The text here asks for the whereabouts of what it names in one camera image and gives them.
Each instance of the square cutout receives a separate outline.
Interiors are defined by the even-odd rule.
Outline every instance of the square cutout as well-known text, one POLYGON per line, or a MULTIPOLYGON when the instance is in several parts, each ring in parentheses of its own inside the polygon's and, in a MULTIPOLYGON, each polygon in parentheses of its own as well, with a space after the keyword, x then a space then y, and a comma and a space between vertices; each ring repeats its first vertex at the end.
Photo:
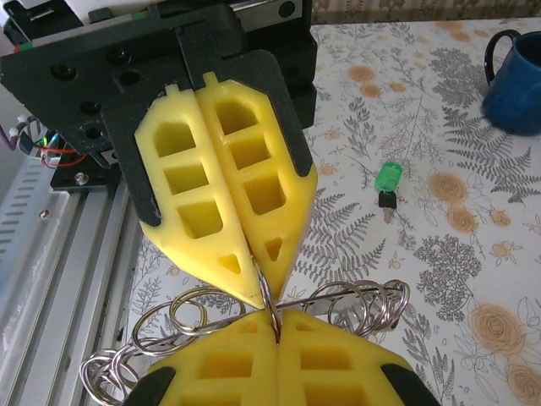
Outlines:
POLYGON ((206 173, 201 163, 188 167, 170 167, 165 169, 164 173, 166 174, 172 195, 209 184, 209 179, 206 178, 206 173))
POLYGON ((306 406, 367 405, 366 397, 359 387, 332 385, 329 383, 306 383, 304 385, 304 394, 306 395, 306 406))
POLYGON ((223 229, 223 221, 215 201, 180 206, 177 210, 184 230, 191 239, 200 239, 223 229))
POLYGON ((349 354, 339 348, 312 347, 301 349, 301 370, 351 370, 349 354))
POLYGON ((276 173, 251 180, 244 189, 255 214, 265 214, 286 204, 286 196, 276 173))
POLYGON ((154 147, 162 158, 195 148, 194 136, 186 123, 161 123, 154 133, 154 147))
POLYGON ((241 406, 242 397, 240 394, 232 395, 225 393, 216 394, 189 394, 182 397, 182 406, 241 406))
POLYGON ((244 140, 232 142, 229 149, 238 170, 250 167, 271 157, 269 150, 267 150, 265 137, 262 134, 252 135, 244 140))
POLYGON ((235 99, 221 101, 216 104, 216 114, 220 120, 224 135, 236 133, 257 124, 254 112, 235 99))
POLYGON ((205 356, 199 379, 249 378, 254 359, 251 353, 239 351, 210 353, 205 356))

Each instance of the red wire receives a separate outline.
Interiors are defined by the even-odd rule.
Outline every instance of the red wire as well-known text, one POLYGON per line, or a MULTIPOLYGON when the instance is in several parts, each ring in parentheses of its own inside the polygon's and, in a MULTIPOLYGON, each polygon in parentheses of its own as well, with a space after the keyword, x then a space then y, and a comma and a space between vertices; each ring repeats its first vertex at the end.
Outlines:
POLYGON ((37 146, 36 148, 40 151, 56 152, 58 154, 74 154, 75 153, 75 150, 60 150, 58 148, 47 148, 46 146, 37 146))
POLYGON ((57 165, 49 165, 45 161, 45 156, 41 157, 41 163, 45 165, 46 167, 49 167, 50 169, 56 169, 57 167, 74 167, 78 163, 81 163, 86 158, 86 155, 83 155, 81 158, 79 158, 77 161, 74 162, 68 162, 68 163, 59 163, 57 165))

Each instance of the metal ring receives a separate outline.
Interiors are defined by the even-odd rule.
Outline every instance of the metal ring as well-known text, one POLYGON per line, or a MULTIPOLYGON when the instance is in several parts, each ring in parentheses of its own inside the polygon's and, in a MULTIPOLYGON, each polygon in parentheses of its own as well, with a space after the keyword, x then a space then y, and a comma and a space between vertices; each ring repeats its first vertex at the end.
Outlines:
MULTIPOLYGON (((385 283, 383 285, 383 294, 385 295, 388 302, 388 310, 386 311, 383 319, 379 321, 378 326, 374 326, 375 331, 384 331, 387 327, 389 327, 389 325, 391 325, 394 322, 394 320, 396 320, 397 317, 400 318, 400 315, 402 314, 403 309, 399 310, 398 314, 396 313, 397 311, 396 300, 394 300, 394 298, 396 297, 397 294, 401 298, 400 300, 401 302, 404 299, 406 300, 406 303, 403 305, 404 307, 405 305, 407 305, 407 302, 409 300, 409 294, 406 296, 406 298, 403 298, 402 296, 403 295, 402 285, 404 285, 406 289, 409 289, 408 285, 398 280, 394 280, 391 282, 393 283, 385 283)), ((359 281, 356 284, 360 285, 361 283, 363 283, 363 281, 359 281)))
MULTIPOLYGON (((366 321, 368 319, 368 314, 369 314, 368 304, 366 303, 366 300, 364 299, 364 296, 363 296, 363 291, 360 288, 358 288, 354 284, 348 283, 348 282, 329 282, 329 283, 326 283, 325 285, 322 285, 319 288, 315 289, 315 291, 309 296, 309 299, 317 298, 318 294, 320 294, 321 292, 323 292, 326 289, 331 288, 333 286, 343 286, 344 288, 352 290, 353 292, 358 294, 359 299, 363 303, 363 322, 362 323, 359 322, 359 326, 357 327, 357 329, 355 329, 355 331, 352 332, 355 335, 359 335, 359 333, 363 329, 364 324, 366 323, 366 321)), ((332 304, 329 306, 329 309, 327 310, 327 321, 332 326, 334 326, 334 324, 332 322, 331 315, 332 315, 332 311, 335 308, 336 303, 338 303, 338 300, 333 300, 332 304)))
POLYGON ((115 353, 116 351, 114 349, 101 349, 97 351, 87 360, 86 363, 84 363, 85 369, 83 368, 83 365, 81 365, 79 368, 79 373, 84 371, 88 376, 108 373, 110 361, 115 353), (90 372, 90 367, 94 367, 95 369, 90 372))
POLYGON ((379 330, 382 321, 389 316, 389 300, 385 288, 379 283, 374 281, 363 281, 362 284, 375 289, 374 292, 367 294, 372 296, 372 299, 369 301, 369 324, 360 332, 360 335, 365 337, 371 332, 379 330), (380 308, 378 310, 378 314, 373 315, 372 309, 374 308, 374 304, 378 299, 381 300, 380 308))
POLYGON ((128 360, 131 358, 137 349, 132 344, 126 344, 124 347, 119 349, 116 354, 111 359, 111 375, 122 384, 123 387, 128 389, 133 389, 139 380, 139 375, 135 370, 128 365, 128 360), (134 381, 127 379, 121 372, 121 366, 126 368, 129 374, 134 378, 134 381))
POLYGON ((115 399, 109 393, 101 389, 101 385, 98 381, 105 381, 107 375, 98 375, 92 376, 90 374, 89 368, 96 361, 109 361, 111 359, 110 355, 95 355, 87 359, 79 367, 79 377, 87 392, 90 394, 90 397, 103 406, 119 406, 122 404, 118 399, 115 399))
MULTIPOLYGON (((134 326, 134 329, 132 331, 132 344, 134 345, 134 347, 136 347, 141 353, 143 354, 146 354, 146 355, 150 355, 150 356, 159 356, 159 355, 169 355, 171 352, 174 352, 174 351, 178 351, 179 349, 182 349, 184 347, 187 347, 188 345, 190 345, 193 341, 195 341, 197 339, 197 337, 190 337, 188 338, 186 341, 183 341, 182 343, 176 345, 176 346, 173 346, 172 348, 167 348, 167 349, 162 349, 162 350, 149 350, 147 349, 148 347, 151 347, 152 345, 155 345, 156 343, 152 343, 150 345, 147 345, 147 346, 144 346, 141 341, 139 340, 139 330, 140 328, 143 326, 143 323, 151 316, 153 315, 154 313, 156 313, 157 311, 169 306, 172 302, 166 302, 166 303, 162 303, 158 306, 156 306, 155 308, 153 309, 150 309, 149 311, 147 311, 144 315, 141 316, 141 318, 139 318, 137 320, 137 322, 135 323, 135 326, 134 326)), ((205 324, 206 323, 206 318, 207 318, 207 315, 206 315, 206 309, 204 306, 200 306, 199 307, 199 310, 201 312, 201 324, 205 324)))
POLYGON ((396 302, 395 300, 391 300, 392 306, 389 312, 389 319, 383 321, 383 325, 381 327, 382 330, 387 327, 389 327, 391 330, 394 330, 402 316, 403 311, 406 309, 406 306, 409 303, 411 292, 407 283, 404 283, 397 279, 389 281, 383 286, 385 289, 393 290, 399 293, 400 299, 398 300, 398 302, 396 302))
POLYGON ((169 318, 171 319, 171 322, 175 325, 175 327, 177 327, 179 330, 182 331, 182 334, 186 336, 198 337, 198 336, 204 336, 206 334, 210 334, 212 332, 217 332, 221 330, 222 328, 224 328, 222 326, 222 327, 215 327, 215 328, 210 328, 210 329, 205 330, 206 318, 205 318, 205 322, 201 323, 199 326, 186 326, 177 318, 178 309, 180 309, 180 307, 184 303, 189 303, 190 305, 192 304, 192 305, 203 306, 200 303, 194 302, 193 299, 201 297, 201 296, 205 296, 207 294, 221 294, 237 301, 240 307, 240 311, 239 311, 239 316, 235 320, 240 318, 240 316, 246 314, 246 305, 243 302, 234 298, 230 294, 226 294, 225 292, 223 292, 222 290, 218 288, 204 287, 204 288, 190 289, 189 291, 184 292, 183 294, 179 294, 169 306, 169 318))
POLYGON ((261 271, 261 268, 256 261, 254 261, 254 267, 257 271, 257 278, 260 283, 260 292, 261 297, 263 298, 263 306, 265 307, 267 315, 269 316, 270 326, 274 331, 276 344, 278 344, 280 343, 281 336, 280 315, 278 314, 278 309, 276 308, 276 305, 272 300, 271 288, 269 287, 269 283, 267 282, 265 275, 263 275, 263 272, 261 271))

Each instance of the blue mug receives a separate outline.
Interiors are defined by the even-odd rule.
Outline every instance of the blue mug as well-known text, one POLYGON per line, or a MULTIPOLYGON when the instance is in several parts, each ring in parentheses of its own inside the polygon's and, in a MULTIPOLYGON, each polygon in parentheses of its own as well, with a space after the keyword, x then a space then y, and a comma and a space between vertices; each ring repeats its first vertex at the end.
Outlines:
POLYGON ((541 134, 541 31, 521 36, 505 30, 493 36, 484 53, 484 74, 489 91, 483 100, 483 115, 509 134, 541 134), (494 49, 504 36, 513 45, 495 74, 494 49))

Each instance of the key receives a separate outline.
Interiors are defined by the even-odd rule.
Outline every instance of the key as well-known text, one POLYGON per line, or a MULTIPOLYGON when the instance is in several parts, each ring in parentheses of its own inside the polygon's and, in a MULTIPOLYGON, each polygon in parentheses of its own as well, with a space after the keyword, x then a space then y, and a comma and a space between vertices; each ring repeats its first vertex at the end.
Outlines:
POLYGON ((389 224, 396 209, 395 192, 380 191, 378 196, 378 206, 383 208, 383 220, 389 224))

